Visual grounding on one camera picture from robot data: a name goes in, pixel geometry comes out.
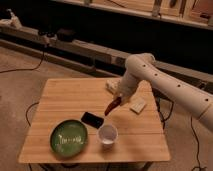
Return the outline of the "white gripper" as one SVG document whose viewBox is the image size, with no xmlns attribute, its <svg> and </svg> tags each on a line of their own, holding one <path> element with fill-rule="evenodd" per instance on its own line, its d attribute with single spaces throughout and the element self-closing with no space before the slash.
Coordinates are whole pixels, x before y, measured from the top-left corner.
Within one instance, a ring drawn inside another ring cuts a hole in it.
<svg viewBox="0 0 213 171">
<path fill-rule="evenodd" d="M 135 87 L 123 85 L 121 82 L 119 82 L 115 92 L 115 97 L 120 98 L 121 103 L 125 104 L 130 100 L 135 91 L 136 91 Z"/>
</svg>

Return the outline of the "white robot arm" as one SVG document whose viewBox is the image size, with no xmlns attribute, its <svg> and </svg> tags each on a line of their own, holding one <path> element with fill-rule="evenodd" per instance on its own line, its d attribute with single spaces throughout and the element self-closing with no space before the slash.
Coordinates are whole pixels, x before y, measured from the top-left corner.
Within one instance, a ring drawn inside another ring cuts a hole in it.
<svg viewBox="0 0 213 171">
<path fill-rule="evenodd" d="M 213 95 L 158 70 L 151 53 L 133 54 L 125 61 L 125 74 L 115 96 L 126 103 L 136 92 L 139 83 L 151 86 L 178 103 L 209 131 L 213 132 Z"/>
</svg>

